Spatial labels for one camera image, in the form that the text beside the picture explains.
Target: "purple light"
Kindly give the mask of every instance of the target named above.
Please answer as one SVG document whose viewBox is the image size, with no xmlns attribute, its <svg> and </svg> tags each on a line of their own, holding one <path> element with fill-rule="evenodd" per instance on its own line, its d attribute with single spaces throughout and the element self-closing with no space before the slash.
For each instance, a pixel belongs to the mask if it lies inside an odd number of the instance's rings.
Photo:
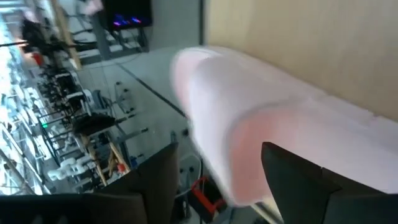
<svg viewBox="0 0 398 224">
<path fill-rule="evenodd" d="M 136 23 L 141 23 L 141 20 L 139 20 L 139 19 L 132 18 L 132 20 L 133 20 L 134 22 L 136 22 Z"/>
</svg>

